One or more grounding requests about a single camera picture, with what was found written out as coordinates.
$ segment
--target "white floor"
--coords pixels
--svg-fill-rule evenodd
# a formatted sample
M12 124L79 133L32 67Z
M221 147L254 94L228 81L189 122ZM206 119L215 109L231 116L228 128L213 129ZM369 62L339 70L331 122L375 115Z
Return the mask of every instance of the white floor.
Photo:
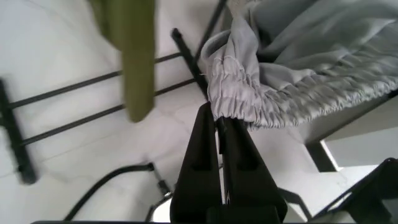
M195 49L217 0L163 0L157 4L157 56L177 51L170 30L178 27ZM0 75L13 101L118 70L118 52L98 35L85 1L0 0ZM189 79L181 58L156 65L157 89ZM16 110L29 137L121 103L114 78ZM125 165L155 162L174 186L200 105L196 84L156 98L140 123L119 111L29 146L40 180L22 185L13 172L1 131L0 223L61 220L99 178ZM355 116L366 104L296 128L251 133L279 187L302 196L317 213L374 167L320 174L304 142ZM106 184L76 219L143 220L160 199L151 173L125 174Z

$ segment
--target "green cloth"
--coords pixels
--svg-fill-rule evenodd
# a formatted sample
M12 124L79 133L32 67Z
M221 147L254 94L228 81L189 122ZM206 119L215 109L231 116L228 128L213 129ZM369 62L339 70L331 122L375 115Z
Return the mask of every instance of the green cloth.
M122 52L124 101L131 121L154 107L155 0L89 0L101 33Z

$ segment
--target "drying rack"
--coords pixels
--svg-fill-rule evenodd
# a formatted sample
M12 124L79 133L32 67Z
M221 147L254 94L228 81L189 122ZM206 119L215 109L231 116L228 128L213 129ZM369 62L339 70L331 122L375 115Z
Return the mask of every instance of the drying rack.
M176 88L180 88L182 86L191 84L193 82L197 82L198 86L200 87L200 90L204 94L204 96L207 99L207 81L206 79L201 76L201 71L198 67L198 59L200 56L200 51L203 48L205 42L208 40L210 37L211 33L213 32L213 29L215 28L215 25L220 18L220 15L226 5L227 0L220 0L211 19L210 23L208 24L208 27L200 41L198 50L193 56L187 47L185 41L182 38L182 34L179 32L178 29L174 28L172 30L172 38L174 42L177 45L177 48L179 52L170 54L161 58L155 59L155 63L162 63L167 60L172 60L177 57L183 57L184 61L188 65L189 70L191 71L193 78L186 80L184 82L177 83L175 85L172 85L170 87L164 88L162 90L156 91L155 96L159 96L161 94L167 93L169 91L175 90ZM4 80L0 79L0 125L3 126L6 131L7 135L9 136L9 142L11 143L10 148L12 151L12 155L14 156L14 160L16 163L16 172L19 175L20 180L24 184L34 184L39 176L37 174L37 171L34 167L34 164L32 162L32 159L29 155L29 150L27 146L29 144L35 143L37 141L43 140L45 138L51 137L53 135L59 134L61 132L67 131L69 129L75 128L79 125L85 124L87 122L93 121L95 119L101 118L103 116L106 116L108 114L117 112L119 110L124 109L124 105L117 105L112 108L109 108L104 111L100 111L98 113L95 113L93 115L87 116L85 118L79 119L77 121L65 124L63 126L51 129L49 131L46 131L44 133L29 137L29 138L23 138L21 134L21 127L19 126L18 120L15 117L15 114L13 112L14 109L20 108L22 106L29 105L31 103L38 102L40 100L44 100L53 96L57 96L63 93L67 93L72 90L77 90L79 88L83 88L85 86L98 83L110 78L114 78L116 76L119 76L121 73L120 72L112 72L109 74L105 74L96 78L92 78L89 80L85 80L80 83L72 84L63 88L59 88L57 90L52 90L43 94L39 94L36 96L32 96L23 100L15 101L15 102L10 102L8 94L7 94L7 86Z

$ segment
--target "black cable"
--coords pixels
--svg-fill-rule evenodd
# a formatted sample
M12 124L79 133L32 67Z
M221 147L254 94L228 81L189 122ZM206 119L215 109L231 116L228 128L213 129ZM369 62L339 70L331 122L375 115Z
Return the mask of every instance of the black cable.
M132 166L126 166L126 167L121 167L118 168L106 176L104 176L102 179L97 181L94 186L91 187L87 191L86 194L76 203L76 205L72 208L72 210L69 212L69 214L63 219L64 221L71 221L73 217L79 212L79 210L84 206L84 204L90 199L91 196L105 183L107 183L109 180L111 180L113 177L116 177L119 174L127 173L127 172L138 172L138 171L153 171L154 170L154 165L153 163L148 163L146 165L132 165Z

